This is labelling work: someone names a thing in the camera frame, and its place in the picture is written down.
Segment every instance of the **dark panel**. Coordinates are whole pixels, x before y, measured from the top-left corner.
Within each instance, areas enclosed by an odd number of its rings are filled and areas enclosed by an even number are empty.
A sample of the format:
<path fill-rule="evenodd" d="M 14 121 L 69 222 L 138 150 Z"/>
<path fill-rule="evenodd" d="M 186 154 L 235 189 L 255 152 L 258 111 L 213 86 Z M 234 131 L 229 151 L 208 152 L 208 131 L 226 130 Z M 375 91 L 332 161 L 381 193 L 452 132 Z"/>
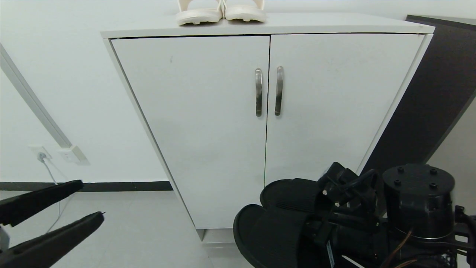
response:
<path fill-rule="evenodd" d="M 54 183 L 42 182 L 0 182 L 0 191 L 36 191 Z M 136 192 L 136 191 L 172 191 L 168 181 L 160 182 L 111 182 L 85 183 L 80 192 Z"/>
<path fill-rule="evenodd" d="M 476 26 L 420 16 L 407 21 L 435 26 L 434 36 L 362 172 L 425 163 L 475 95 Z"/>

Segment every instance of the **white cabinet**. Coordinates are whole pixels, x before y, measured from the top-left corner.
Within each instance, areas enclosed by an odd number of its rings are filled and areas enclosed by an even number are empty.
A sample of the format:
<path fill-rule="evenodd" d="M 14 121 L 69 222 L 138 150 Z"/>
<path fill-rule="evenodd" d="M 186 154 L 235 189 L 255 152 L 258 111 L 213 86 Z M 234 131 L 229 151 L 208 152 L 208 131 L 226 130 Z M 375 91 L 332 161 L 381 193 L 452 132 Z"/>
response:
<path fill-rule="evenodd" d="M 195 227 L 231 227 L 264 183 L 269 36 L 112 43 Z"/>
<path fill-rule="evenodd" d="M 422 43 L 417 34 L 271 36 L 266 184 L 356 171 Z M 277 68 L 283 68 L 275 115 Z"/>
<path fill-rule="evenodd" d="M 102 35 L 197 229 L 231 228 L 272 181 L 318 179 L 333 161 L 359 171 L 433 32 L 359 14 L 170 21 Z"/>

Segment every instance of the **wire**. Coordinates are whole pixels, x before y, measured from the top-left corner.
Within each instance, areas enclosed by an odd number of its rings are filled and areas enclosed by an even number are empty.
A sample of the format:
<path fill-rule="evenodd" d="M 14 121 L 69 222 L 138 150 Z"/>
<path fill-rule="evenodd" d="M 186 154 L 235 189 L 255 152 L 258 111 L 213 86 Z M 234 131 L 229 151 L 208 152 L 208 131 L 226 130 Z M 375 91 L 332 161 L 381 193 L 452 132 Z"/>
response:
<path fill-rule="evenodd" d="M 45 165 L 46 167 L 46 170 L 48 170 L 48 173 L 51 177 L 51 179 L 53 180 L 54 184 L 55 185 L 58 185 L 58 182 L 56 182 L 55 178 L 53 177 L 53 174 L 51 174 L 51 171 L 50 171 L 50 168 L 48 167 L 48 165 L 45 163 L 45 158 L 46 158 L 46 154 L 42 153 L 42 152 L 39 152 L 38 155 L 37 155 L 37 159 L 38 161 L 42 162 L 43 165 Z M 53 227 L 55 226 L 55 224 L 60 220 L 60 217 L 61 217 L 61 202 L 58 201 L 58 218 L 56 218 L 55 222 L 53 222 L 53 224 L 49 227 L 48 231 L 46 231 L 46 233 L 49 233 L 51 231 L 51 229 L 53 229 Z"/>
<path fill-rule="evenodd" d="M 389 265 L 390 265 L 390 262 L 392 261 L 393 257 L 395 256 L 395 254 L 403 247 L 403 245 L 407 242 L 407 240 L 410 238 L 410 236 L 412 235 L 412 232 L 413 232 L 413 228 L 410 229 L 410 231 L 408 232 L 407 236 L 402 240 L 402 242 L 392 251 L 392 253 L 390 253 L 390 255 L 388 255 L 387 259 L 382 263 L 382 265 L 380 266 L 381 268 L 388 268 Z"/>
<path fill-rule="evenodd" d="M 414 263 L 414 262 L 416 262 L 416 261 L 417 261 L 417 259 L 408 260 L 408 261 L 406 261 L 406 262 L 404 262 L 404 263 L 401 263 L 401 264 L 395 266 L 394 268 L 402 268 L 402 267 L 408 266 L 408 265 L 410 265 L 410 264 L 412 264 L 412 263 Z"/>
<path fill-rule="evenodd" d="M 55 185 L 58 185 L 55 178 L 53 177 L 53 174 L 51 174 L 50 168 L 48 167 L 48 165 L 45 163 L 44 160 L 43 160 L 43 165 L 45 165 L 45 167 L 48 170 L 48 173 L 50 174 L 50 177 L 53 180 L 53 182 L 55 183 Z M 55 224 L 60 220 L 60 217 L 61 217 L 61 201 L 58 201 L 58 217 L 56 218 L 55 222 L 53 222 L 53 224 L 48 228 L 48 231 L 46 231 L 46 233 L 49 233 L 51 231 L 51 229 L 53 229 Z"/>
<path fill-rule="evenodd" d="M 367 172 L 365 172 L 364 174 L 360 175 L 357 179 L 342 185 L 341 190 L 345 191 L 345 190 L 348 190 L 350 188 L 354 188 L 354 187 L 362 184 L 366 179 L 370 178 L 371 176 L 374 176 L 375 174 L 377 174 L 377 170 L 370 169 Z"/>

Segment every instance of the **black slipper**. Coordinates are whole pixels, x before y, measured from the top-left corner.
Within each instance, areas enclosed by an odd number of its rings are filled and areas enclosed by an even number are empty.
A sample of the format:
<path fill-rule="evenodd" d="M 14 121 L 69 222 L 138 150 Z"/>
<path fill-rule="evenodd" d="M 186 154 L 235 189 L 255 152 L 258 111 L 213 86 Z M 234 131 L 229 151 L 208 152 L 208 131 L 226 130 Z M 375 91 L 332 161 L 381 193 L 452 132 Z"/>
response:
<path fill-rule="evenodd" d="M 248 205 L 235 218 L 235 242 L 256 268 L 324 267 L 327 252 L 301 234 L 309 217 L 300 211 Z"/>
<path fill-rule="evenodd" d="M 288 210 L 314 213 L 318 209 L 329 209 L 333 203 L 327 198 L 319 198 L 329 178 L 338 180 L 341 176 L 349 180 L 358 176 L 341 164 L 334 162 L 329 170 L 318 180 L 296 178 L 293 180 L 278 180 L 267 185 L 259 197 L 263 207 L 277 206 Z"/>

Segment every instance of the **wall trim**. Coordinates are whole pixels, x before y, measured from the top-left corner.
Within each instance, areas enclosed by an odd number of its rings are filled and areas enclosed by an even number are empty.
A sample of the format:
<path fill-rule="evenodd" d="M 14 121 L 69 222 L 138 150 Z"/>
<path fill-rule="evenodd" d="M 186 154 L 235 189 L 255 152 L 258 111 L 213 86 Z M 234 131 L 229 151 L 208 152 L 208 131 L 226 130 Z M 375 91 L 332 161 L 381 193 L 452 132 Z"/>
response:
<path fill-rule="evenodd" d="M 0 182 L 0 191 L 36 191 L 53 186 L 49 182 Z M 168 181 L 85 183 L 80 192 L 172 191 Z"/>

